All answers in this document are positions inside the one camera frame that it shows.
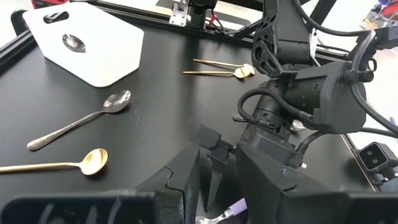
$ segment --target white container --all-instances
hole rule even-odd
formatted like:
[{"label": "white container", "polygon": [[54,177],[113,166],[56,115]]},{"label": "white container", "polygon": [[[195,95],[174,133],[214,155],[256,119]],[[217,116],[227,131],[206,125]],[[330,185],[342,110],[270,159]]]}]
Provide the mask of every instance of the white container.
[{"label": "white container", "polygon": [[[46,24],[44,17],[67,12],[69,18]],[[27,11],[24,20],[44,57],[95,87],[108,86],[139,67],[144,32],[85,2]],[[64,34],[78,37],[86,52],[68,49]]]}]

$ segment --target utensil with purple handle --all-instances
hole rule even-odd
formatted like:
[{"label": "utensil with purple handle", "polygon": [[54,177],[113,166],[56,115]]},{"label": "utensil with purple handle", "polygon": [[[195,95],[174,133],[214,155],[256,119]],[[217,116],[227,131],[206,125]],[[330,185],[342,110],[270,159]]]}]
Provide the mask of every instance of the utensil with purple handle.
[{"label": "utensil with purple handle", "polygon": [[195,224],[217,224],[227,218],[234,217],[235,215],[240,214],[241,212],[248,209],[246,206],[246,201],[244,198],[238,200],[233,205],[229,206],[219,217],[214,219],[208,219],[205,217],[196,217]]}]

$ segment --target gold spoon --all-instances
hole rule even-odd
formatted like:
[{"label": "gold spoon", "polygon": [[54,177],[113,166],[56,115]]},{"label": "gold spoon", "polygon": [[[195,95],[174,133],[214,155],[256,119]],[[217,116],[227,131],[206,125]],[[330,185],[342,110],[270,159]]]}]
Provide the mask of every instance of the gold spoon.
[{"label": "gold spoon", "polygon": [[183,72],[184,74],[192,75],[214,75],[214,76],[224,76],[236,78],[246,78],[250,75],[250,70],[245,67],[240,67],[235,70],[235,72],[216,72],[216,71],[195,71],[195,72]]},{"label": "gold spoon", "polygon": [[230,66],[230,67],[244,67],[249,70],[251,75],[254,75],[254,68],[253,66],[244,63],[243,65],[235,65],[235,64],[230,64],[230,63],[224,63],[224,62],[215,62],[215,61],[209,61],[209,60],[200,60],[200,59],[193,59],[194,62],[200,62],[200,63],[207,63],[210,65],[224,65],[224,66]]},{"label": "gold spoon", "polygon": [[93,175],[100,171],[108,161],[108,153],[105,149],[94,149],[79,163],[58,162],[49,164],[33,164],[21,166],[0,167],[0,173],[20,172],[28,170],[54,169],[62,167],[79,167],[84,175]]}]

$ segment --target black table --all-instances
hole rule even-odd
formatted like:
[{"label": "black table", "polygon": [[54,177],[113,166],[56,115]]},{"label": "black table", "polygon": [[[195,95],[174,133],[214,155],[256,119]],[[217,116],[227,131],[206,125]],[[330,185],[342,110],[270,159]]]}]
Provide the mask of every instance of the black table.
[{"label": "black table", "polygon": [[[1,74],[0,166],[78,162],[99,147],[107,149],[109,162],[94,178],[76,169],[2,175],[0,207],[19,194],[133,189],[184,149],[200,123],[222,133],[225,141],[239,140],[245,124],[232,120],[237,99],[267,77],[256,74],[240,82],[182,72],[210,68],[193,58],[249,63],[251,49],[139,27],[145,32],[139,70],[109,87],[89,86],[46,60],[38,47]],[[124,113],[102,115],[37,152],[26,149],[29,141],[100,109],[110,94],[120,90],[130,90],[134,97]],[[257,99],[248,101],[248,110]],[[309,134],[291,140],[298,142]],[[302,172],[335,190],[372,190],[352,160],[341,136],[327,135],[310,146],[305,157],[308,168]],[[216,199],[215,209],[207,215],[215,216],[227,206],[225,200]],[[198,211],[203,214],[201,203]]]}]

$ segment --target purple handle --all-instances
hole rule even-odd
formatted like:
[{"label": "purple handle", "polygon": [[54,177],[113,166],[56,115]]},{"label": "purple handle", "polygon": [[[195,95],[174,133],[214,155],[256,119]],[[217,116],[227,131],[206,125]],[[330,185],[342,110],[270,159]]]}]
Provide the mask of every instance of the purple handle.
[{"label": "purple handle", "polygon": [[232,210],[235,216],[248,209],[248,207],[246,206],[246,201],[244,200],[244,198],[242,198],[241,200],[235,202],[233,205],[229,206],[229,209]]}]

